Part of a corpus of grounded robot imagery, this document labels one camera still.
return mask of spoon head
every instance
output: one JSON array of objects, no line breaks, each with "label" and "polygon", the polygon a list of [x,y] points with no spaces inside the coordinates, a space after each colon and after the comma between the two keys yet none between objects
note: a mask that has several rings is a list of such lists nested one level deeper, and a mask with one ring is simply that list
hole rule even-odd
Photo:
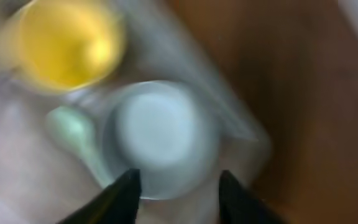
[{"label": "spoon head", "polygon": [[59,144],[76,154],[89,146],[95,135],[92,121],[80,111],[67,106],[49,112],[46,127]]}]

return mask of green spoon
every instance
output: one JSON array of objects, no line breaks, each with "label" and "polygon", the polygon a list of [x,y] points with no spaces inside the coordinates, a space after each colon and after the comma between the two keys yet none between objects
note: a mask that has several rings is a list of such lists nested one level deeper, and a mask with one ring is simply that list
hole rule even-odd
[{"label": "green spoon", "polygon": [[102,188],[113,183],[94,142],[94,124],[86,115],[76,109],[61,106],[49,112],[46,126],[57,143],[85,163]]}]

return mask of yellow bowl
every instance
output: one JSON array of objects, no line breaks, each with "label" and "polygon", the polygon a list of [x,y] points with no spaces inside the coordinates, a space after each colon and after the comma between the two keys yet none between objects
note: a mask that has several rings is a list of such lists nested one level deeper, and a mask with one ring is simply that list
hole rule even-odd
[{"label": "yellow bowl", "polygon": [[36,0],[19,11],[14,55],[27,83],[72,91],[100,81],[125,51],[122,17],[97,1]]}]

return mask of wooden table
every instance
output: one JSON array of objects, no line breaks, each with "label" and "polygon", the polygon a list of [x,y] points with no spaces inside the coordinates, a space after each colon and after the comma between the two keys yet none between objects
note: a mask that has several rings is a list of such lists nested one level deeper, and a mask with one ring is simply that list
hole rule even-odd
[{"label": "wooden table", "polygon": [[269,132],[290,223],[358,223],[358,39],[333,0],[167,0]]}]

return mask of sink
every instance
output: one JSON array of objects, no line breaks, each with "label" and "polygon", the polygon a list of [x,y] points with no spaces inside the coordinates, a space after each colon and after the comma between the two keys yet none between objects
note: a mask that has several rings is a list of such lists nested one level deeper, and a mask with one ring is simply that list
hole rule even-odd
[{"label": "sink", "polygon": [[230,170],[247,187],[268,160],[265,131],[163,2],[112,2],[125,14],[131,38],[115,78],[57,96],[0,73],[0,223],[56,223],[100,193],[86,167],[49,138],[44,118],[59,105],[70,105],[100,124],[109,98],[129,83],[188,84],[221,124],[223,139],[218,165],[202,185],[175,200],[143,200],[137,223],[215,223],[220,172]]}]

